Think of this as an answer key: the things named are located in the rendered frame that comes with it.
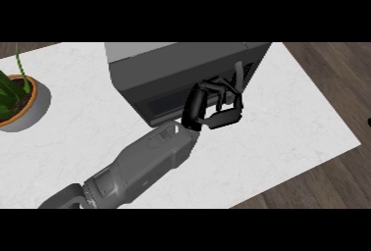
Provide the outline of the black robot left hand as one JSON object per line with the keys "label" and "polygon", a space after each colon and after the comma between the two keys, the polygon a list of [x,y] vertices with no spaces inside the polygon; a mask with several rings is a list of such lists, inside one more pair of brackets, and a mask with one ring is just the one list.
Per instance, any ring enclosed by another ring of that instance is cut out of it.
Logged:
{"label": "black robot left hand", "polygon": [[[228,110],[222,109],[227,103],[227,92],[235,95],[234,107]],[[216,113],[206,118],[209,93],[219,95],[216,103]],[[230,84],[225,79],[213,82],[210,80],[197,83],[191,89],[188,99],[185,101],[182,125],[187,129],[201,131],[203,126],[216,129],[235,124],[243,118],[243,92]]]}

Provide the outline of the dark grey microwave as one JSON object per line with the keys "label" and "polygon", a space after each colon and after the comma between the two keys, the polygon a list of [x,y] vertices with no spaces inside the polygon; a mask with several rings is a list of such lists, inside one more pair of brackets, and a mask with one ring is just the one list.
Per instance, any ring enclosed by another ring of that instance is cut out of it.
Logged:
{"label": "dark grey microwave", "polygon": [[128,55],[122,43],[108,43],[113,86],[148,126],[182,116],[198,83],[225,81],[243,90],[269,46],[268,42],[178,42]]}

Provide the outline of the grey plant pot brown rim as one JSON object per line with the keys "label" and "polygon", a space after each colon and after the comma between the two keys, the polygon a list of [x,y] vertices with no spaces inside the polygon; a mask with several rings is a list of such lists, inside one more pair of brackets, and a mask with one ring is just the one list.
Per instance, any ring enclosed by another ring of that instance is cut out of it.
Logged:
{"label": "grey plant pot brown rim", "polygon": [[49,88],[31,76],[27,76],[27,79],[34,87],[31,100],[21,113],[0,123],[0,131],[20,132],[29,129],[46,115],[52,99]]}

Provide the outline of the green leafy plant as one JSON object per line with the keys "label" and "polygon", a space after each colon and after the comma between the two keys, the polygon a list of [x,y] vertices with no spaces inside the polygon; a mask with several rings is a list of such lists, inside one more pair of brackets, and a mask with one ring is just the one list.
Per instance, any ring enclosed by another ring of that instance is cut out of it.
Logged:
{"label": "green leafy plant", "polygon": [[37,97],[36,82],[27,76],[21,63],[20,46],[15,46],[15,57],[21,74],[9,76],[0,70],[0,123],[18,118],[27,112]]}

